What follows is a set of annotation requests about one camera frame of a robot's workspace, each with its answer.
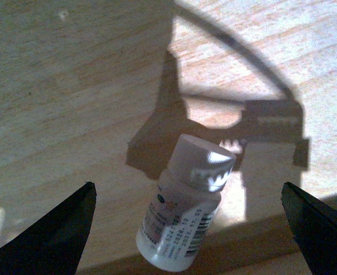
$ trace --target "bottle cap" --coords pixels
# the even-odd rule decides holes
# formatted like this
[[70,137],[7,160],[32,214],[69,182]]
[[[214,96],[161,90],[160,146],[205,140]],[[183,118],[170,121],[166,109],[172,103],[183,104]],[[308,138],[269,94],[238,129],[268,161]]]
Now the bottle cap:
[[193,188],[221,191],[227,182],[236,156],[230,151],[195,136],[181,135],[168,170],[173,177]]

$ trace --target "wood grain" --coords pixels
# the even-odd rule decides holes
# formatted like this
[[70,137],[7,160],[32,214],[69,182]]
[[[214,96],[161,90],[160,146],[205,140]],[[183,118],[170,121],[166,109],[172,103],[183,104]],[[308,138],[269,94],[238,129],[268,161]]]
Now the wood grain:
[[[270,109],[297,123],[252,116]],[[135,233],[181,133],[249,141],[188,272],[221,245],[218,272],[244,244],[228,266],[295,251],[283,182],[337,198],[337,1],[0,1],[0,246],[90,180],[81,272],[160,274]]]

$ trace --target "bottle label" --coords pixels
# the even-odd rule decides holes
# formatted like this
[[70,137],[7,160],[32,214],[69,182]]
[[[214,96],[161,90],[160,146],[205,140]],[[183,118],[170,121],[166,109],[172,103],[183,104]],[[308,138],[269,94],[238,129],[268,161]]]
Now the bottle label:
[[140,232],[158,254],[174,260],[195,257],[214,212],[190,205],[185,198],[162,190],[150,203]]

